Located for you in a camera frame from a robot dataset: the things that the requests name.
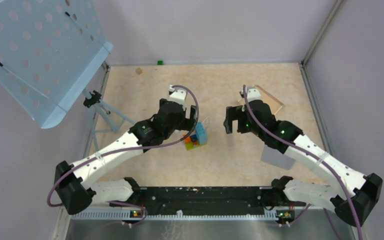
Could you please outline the beige letter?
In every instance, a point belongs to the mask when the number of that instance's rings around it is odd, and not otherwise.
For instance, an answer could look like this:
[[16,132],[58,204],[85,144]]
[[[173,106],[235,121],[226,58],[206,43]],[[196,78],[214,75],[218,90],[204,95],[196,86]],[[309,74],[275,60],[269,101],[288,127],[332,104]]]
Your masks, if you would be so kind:
[[263,103],[269,106],[273,115],[276,115],[282,109],[282,107],[285,106],[280,100],[278,100],[259,85],[247,86],[246,89],[247,100],[249,103],[255,100],[261,100]]

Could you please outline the colourful toy block assembly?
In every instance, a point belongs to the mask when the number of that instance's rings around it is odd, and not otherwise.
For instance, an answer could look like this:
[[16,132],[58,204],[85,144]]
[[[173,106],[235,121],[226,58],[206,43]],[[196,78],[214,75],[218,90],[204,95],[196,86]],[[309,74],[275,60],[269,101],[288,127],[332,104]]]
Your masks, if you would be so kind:
[[198,122],[195,126],[194,133],[183,140],[185,149],[190,151],[202,147],[207,144],[207,132],[202,122]]

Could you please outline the grey envelope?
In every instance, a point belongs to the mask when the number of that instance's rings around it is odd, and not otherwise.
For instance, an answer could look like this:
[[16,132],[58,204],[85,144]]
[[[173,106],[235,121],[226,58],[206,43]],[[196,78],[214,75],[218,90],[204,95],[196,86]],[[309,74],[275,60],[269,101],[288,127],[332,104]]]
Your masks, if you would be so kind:
[[293,158],[285,156],[277,149],[267,145],[262,150],[261,161],[284,170],[290,170],[296,162]]

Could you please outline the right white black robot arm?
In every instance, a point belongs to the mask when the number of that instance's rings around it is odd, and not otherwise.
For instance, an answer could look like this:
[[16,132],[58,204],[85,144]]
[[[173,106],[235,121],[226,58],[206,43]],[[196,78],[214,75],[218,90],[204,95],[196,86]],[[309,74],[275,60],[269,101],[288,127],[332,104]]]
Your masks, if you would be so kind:
[[334,212],[350,226],[362,226],[378,203],[383,179],[375,173],[365,175],[337,160],[317,146],[303,131],[286,120],[277,120],[268,104],[252,100],[247,105],[226,107],[223,125],[227,134],[252,133],[266,147],[300,162],[326,184],[313,184],[282,176],[274,179],[273,200],[279,206],[303,202]]

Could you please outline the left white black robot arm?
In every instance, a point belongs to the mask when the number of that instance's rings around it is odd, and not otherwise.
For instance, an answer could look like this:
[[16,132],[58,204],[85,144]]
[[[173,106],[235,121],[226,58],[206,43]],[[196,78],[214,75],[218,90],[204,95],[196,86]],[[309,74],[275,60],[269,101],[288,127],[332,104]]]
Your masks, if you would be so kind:
[[190,135],[199,120],[200,108],[195,103],[190,107],[189,118],[182,105],[160,99],[159,110],[151,118],[138,121],[116,141],[95,154],[73,163],[62,161],[55,167],[54,183],[48,194],[57,193],[69,215],[75,215],[98,198],[97,180],[126,160],[146,153],[151,149],[165,148],[182,142],[182,139],[163,143],[174,131],[187,131]]

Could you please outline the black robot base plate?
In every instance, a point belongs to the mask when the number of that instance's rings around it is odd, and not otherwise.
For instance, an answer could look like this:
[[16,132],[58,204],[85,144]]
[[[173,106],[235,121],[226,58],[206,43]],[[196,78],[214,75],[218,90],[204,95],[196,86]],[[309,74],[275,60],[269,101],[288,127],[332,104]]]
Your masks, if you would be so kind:
[[144,207],[151,216],[175,215],[178,211],[187,216],[262,215],[278,207],[305,206],[300,201],[289,201],[270,186],[145,187],[132,177],[125,180],[133,190],[126,202]]

